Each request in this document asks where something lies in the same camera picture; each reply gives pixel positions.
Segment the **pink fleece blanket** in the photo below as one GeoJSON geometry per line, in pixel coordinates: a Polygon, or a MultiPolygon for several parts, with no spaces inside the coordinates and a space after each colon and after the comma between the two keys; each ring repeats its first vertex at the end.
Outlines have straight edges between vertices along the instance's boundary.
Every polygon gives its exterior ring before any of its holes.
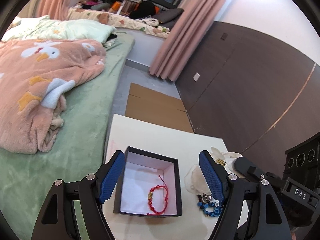
{"type": "Polygon", "coordinates": [[[1,148],[51,150],[64,120],[64,94],[105,69],[95,40],[12,40],[1,43],[1,148]]]}

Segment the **pink curtain right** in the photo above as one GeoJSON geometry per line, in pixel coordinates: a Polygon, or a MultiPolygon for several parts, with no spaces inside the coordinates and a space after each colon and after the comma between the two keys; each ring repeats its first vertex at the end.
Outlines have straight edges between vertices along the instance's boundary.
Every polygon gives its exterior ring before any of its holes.
{"type": "Polygon", "coordinates": [[[184,0],[184,12],[153,59],[149,73],[176,81],[226,1],[184,0]]]}

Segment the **flattened cardboard sheet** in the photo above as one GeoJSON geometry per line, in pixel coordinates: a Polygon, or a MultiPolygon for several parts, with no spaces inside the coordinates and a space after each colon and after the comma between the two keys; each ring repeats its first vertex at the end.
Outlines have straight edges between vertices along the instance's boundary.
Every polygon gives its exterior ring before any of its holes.
{"type": "Polygon", "coordinates": [[[182,100],[131,83],[125,116],[192,133],[182,100]]]}

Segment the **dark grey pillow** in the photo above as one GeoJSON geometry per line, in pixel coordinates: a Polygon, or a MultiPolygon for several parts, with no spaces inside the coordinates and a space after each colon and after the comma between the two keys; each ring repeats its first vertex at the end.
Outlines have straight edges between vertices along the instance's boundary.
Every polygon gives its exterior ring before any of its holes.
{"type": "Polygon", "coordinates": [[[183,12],[182,8],[174,8],[154,15],[153,18],[158,20],[160,26],[172,29],[183,12]]]}

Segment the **pale green floral pillow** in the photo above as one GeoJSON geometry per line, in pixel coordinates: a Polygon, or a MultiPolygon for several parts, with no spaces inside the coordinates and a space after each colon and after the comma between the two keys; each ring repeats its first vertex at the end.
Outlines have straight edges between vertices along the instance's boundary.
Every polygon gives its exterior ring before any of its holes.
{"type": "Polygon", "coordinates": [[[96,40],[104,44],[116,31],[110,25],[93,20],[51,20],[48,15],[38,18],[15,18],[15,24],[2,37],[11,40],[96,40]]]}

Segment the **green bed mattress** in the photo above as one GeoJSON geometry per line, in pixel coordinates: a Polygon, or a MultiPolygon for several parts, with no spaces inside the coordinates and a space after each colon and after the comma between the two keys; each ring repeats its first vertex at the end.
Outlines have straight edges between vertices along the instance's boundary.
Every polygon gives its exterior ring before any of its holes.
{"type": "Polygon", "coordinates": [[[135,44],[119,32],[105,70],[66,94],[65,121],[51,151],[35,155],[1,150],[1,212],[19,239],[30,239],[40,208],[56,179],[72,182],[103,162],[113,98],[126,58],[135,44]]]}

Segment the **black jewelry box white interior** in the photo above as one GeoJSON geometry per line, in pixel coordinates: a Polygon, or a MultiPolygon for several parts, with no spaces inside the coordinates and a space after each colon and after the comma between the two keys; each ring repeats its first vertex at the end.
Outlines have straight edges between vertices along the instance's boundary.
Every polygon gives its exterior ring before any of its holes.
{"type": "Polygon", "coordinates": [[[182,196],[178,160],[127,147],[113,212],[140,217],[179,217],[182,196]]]}

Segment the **white wall socket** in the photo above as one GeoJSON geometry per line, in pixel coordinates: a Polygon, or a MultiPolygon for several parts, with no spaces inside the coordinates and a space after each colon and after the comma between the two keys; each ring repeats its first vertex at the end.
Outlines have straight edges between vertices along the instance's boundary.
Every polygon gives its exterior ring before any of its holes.
{"type": "Polygon", "coordinates": [[[194,77],[193,77],[193,80],[196,82],[200,77],[200,74],[199,73],[195,73],[194,77]]]}

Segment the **floral window seat cushion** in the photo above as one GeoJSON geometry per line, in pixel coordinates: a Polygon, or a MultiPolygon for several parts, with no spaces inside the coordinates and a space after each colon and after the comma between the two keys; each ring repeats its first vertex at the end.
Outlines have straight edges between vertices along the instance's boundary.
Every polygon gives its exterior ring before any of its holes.
{"type": "Polygon", "coordinates": [[[67,19],[87,19],[98,21],[101,24],[114,26],[116,28],[138,30],[148,35],[153,35],[161,38],[167,38],[170,34],[170,29],[159,25],[159,21],[154,18],[141,18],[133,20],[122,15],[105,11],[70,8],[68,11],[67,19]]]}

